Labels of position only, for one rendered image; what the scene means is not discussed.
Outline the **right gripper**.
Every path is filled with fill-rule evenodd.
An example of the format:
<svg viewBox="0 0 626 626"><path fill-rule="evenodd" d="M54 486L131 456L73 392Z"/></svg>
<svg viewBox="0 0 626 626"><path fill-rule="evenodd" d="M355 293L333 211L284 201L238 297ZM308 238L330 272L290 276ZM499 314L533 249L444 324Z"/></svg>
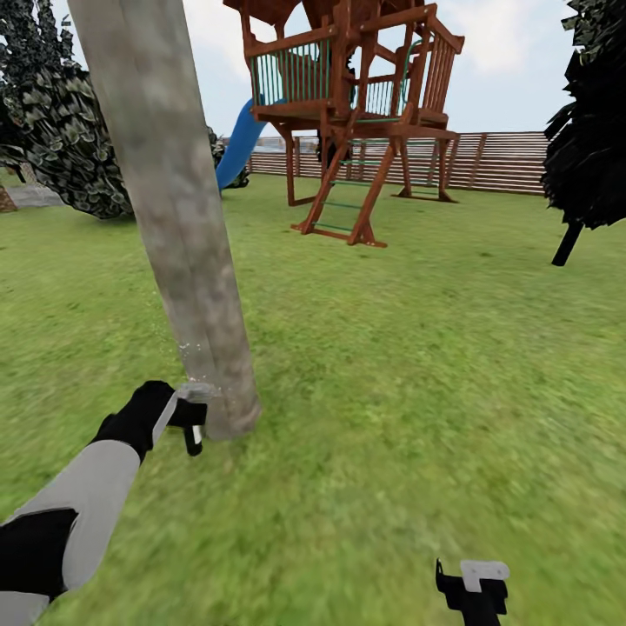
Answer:
<svg viewBox="0 0 626 626"><path fill-rule="evenodd" d="M480 579L481 592L465 590L463 579L459 576L444 576L440 570L441 562L436 561L436 585L439 592L446 595L448 608L462 611L463 621L472 611L483 611L493 618L505 615L503 586L497 580Z"/></svg>

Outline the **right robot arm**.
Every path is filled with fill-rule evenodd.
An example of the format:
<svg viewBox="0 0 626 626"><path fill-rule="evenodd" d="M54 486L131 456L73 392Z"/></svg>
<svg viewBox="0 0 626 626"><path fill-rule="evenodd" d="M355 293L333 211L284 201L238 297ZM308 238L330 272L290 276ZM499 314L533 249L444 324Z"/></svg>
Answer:
<svg viewBox="0 0 626 626"><path fill-rule="evenodd" d="M503 587L509 567L493 561L460 561L462 578L444 576L436 561L436 585L446 595L448 608L462 611L464 626L500 626L496 615L505 615Z"/></svg>

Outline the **pesticide atomizer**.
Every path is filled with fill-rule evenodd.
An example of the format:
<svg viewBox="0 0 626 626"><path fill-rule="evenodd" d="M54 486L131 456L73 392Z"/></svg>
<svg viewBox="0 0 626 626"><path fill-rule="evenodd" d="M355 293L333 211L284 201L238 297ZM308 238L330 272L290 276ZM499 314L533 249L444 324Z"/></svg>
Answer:
<svg viewBox="0 0 626 626"><path fill-rule="evenodd" d="M188 448L188 454L190 456L199 456L200 452L203 451L201 426L185 426L183 427L183 430L186 439L186 446Z"/></svg>

